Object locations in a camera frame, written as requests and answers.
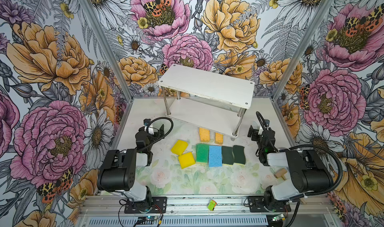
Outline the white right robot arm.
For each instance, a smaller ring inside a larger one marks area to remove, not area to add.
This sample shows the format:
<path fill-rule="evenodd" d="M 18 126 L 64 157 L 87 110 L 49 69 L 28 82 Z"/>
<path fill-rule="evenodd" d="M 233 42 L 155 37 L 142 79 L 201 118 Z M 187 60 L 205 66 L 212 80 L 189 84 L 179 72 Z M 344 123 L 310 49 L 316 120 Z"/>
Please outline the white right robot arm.
<path fill-rule="evenodd" d="M 278 151 L 275 132 L 250 126 L 248 137 L 258 144 L 256 156 L 264 166 L 282 167 L 290 178 L 266 188 L 260 199 L 250 200 L 251 208 L 264 208 L 266 212 L 290 211 L 289 202 L 301 199 L 307 194 L 322 195 L 331 190 L 335 182 L 313 147 L 305 150 L 284 149 Z"/>

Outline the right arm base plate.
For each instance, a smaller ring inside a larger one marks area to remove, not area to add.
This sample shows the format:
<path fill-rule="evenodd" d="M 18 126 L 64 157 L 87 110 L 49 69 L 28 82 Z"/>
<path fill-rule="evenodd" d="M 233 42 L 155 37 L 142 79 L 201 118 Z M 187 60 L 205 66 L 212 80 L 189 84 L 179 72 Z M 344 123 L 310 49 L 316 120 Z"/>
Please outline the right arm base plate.
<path fill-rule="evenodd" d="M 276 201 L 274 199 L 269 201 L 261 196 L 249 196 L 247 202 L 251 213 L 288 213 L 292 211 L 289 202 L 286 201 Z"/>

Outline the yellow sponge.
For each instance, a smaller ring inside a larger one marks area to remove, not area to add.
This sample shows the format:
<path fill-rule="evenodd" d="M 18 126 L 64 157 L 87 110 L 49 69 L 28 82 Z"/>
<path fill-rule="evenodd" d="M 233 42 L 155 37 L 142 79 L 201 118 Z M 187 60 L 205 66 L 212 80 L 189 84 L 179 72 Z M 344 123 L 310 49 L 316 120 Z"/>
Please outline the yellow sponge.
<path fill-rule="evenodd" d="M 173 154 L 176 154 L 176 155 L 180 156 L 180 155 L 182 155 L 185 152 L 185 150 L 187 149 L 188 145 L 189 144 L 186 141 L 177 140 L 175 145 L 172 147 L 171 152 Z"/>
<path fill-rule="evenodd" d="M 196 164 L 195 158 L 192 152 L 187 152 L 178 157 L 181 169 L 190 167 Z"/>

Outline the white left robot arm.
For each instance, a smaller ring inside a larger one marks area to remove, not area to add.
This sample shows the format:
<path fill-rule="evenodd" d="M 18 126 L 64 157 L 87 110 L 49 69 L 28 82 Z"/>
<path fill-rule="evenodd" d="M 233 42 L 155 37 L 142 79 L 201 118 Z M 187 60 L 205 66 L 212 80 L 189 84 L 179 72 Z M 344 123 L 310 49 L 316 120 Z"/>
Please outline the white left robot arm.
<path fill-rule="evenodd" d="M 147 186 L 136 181 L 136 170 L 150 166 L 153 160 L 151 151 L 157 140 L 164 138 L 164 126 L 159 129 L 147 124 L 135 135 L 137 147 L 126 150 L 109 150 L 99 169 L 97 187 L 100 191 L 119 194 L 132 202 L 152 200 Z"/>

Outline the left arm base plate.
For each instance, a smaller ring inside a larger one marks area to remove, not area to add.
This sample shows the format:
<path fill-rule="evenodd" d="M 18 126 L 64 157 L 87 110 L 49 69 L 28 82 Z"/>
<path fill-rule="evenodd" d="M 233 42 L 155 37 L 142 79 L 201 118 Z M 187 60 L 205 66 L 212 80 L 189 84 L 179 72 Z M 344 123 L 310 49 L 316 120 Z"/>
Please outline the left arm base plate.
<path fill-rule="evenodd" d="M 152 200 L 141 202 L 128 202 L 125 205 L 125 214 L 165 214 L 167 210 L 167 197 L 152 197 Z"/>

